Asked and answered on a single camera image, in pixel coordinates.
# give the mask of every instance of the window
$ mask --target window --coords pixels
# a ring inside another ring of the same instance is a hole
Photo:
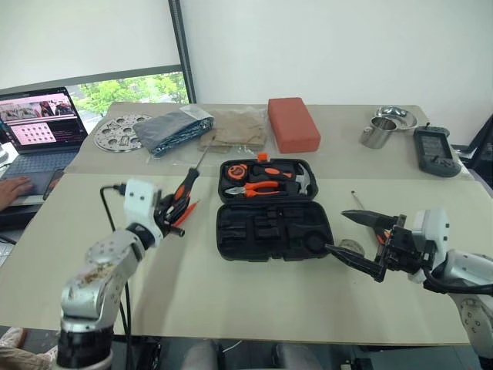
[[[88,133],[114,102],[189,102],[181,72],[83,83],[67,86],[67,90]]]

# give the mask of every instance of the stainless steel cup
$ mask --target stainless steel cup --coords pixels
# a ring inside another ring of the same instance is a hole
[[[380,149],[396,129],[397,125],[390,119],[374,117],[371,125],[364,128],[360,143],[371,149]]]

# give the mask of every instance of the black tool case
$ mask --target black tool case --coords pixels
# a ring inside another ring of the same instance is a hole
[[[241,180],[233,180],[228,176],[228,169],[239,165],[246,168],[246,175]],[[296,175],[303,172],[300,165],[310,178],[306,195],[299,193],[300,185],[295,181]],[[291,178],[264,173],[265,168],[291,173]],[[245,197],[243,194],[225,193],[232,187],[265,180],[275,180],[279,187],[257,191],[279,190],[280,194]],[[220,167],[218,191],[225,204],[217,211],[217,248],[227,260],[268,261],[271,257],[300,261],[322,258],[329,253],[325,244],[334,244],[324,209],[312,201],[318,193],[317,181],[304,160],[226,161]]]

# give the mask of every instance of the open tool case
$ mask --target open tool case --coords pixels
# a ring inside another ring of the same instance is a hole
[[[300,193],[302,179],[305,179],[304,193]],[[255,196],[234,194],[234,190],[233,194],[229,193],[235,187],[263,181],[277,183],[268,183],[268,187],[254,191],[279,193]],[[325,257],[329,253],[325,244],[333,244],[334,240],[324,209],[312,201],[317,193],[317,181],[304,160],[265,158],[224,162],[220,167],[219,195],[225,204],[218,210],[216,220],[221,256],[230,261],[269,258],[299,261]]]

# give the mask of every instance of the white wall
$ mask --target white wall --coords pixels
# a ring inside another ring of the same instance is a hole
[[[200,103],[418,104],[469,143],[493,113],[492,0],[182,0]]]
[[[166,0],[0,2],[0,89],[175,64]]]

